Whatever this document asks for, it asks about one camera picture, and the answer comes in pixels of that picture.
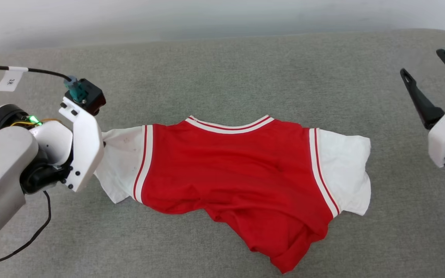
gray fabric surface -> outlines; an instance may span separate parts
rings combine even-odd
[[[244,125],[265,114],[371,138],[372,182],[364,217],[342,213],[287,277],[445,277],[445,169],[427,154],[423,129],[399,76],[406,67],[445,109],[445,32],[307,34],[156,42],[0,54],[0,64],[85,77],[108,104],[102,130],[201,120]],[[0,92],[40,117],[60,117],[59,78],[25,74]],[[131,199],[118,205],[94,178],[81,193],[49,191],[51,224],[0,277],[275,277],[225,224],[197,211],[162,215]],[[0,257],[46,220],[39,193],[0,232]]]

white wall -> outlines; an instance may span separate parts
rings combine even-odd
[[[445,0],[0,0],[0,51],[394,28],[445,30]]]

cable label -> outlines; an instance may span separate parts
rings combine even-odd
[[[0,92],[14,92],[22,76],[23,71],[5,71],[5,76],[0,82]]]

jersey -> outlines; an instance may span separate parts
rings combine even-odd
[[[104,133],[95,174],[114,202],[133,197],[152,209],[204,209],[252,251],[291,271],[329,222],[370,202],[369,139],[264,116],[230,127],[190,116],[176,125]]]

white sleeve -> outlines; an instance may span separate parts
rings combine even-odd
[[[114,129],[102,134],[106,142],[104,158],[94,174],[115,204],[133,194],[138,165],[144,153],[144,127]]]
[[[324,182],[340,211],[364,215],[370,204],[365,164],[370,139],[317,129],[318,158]]]

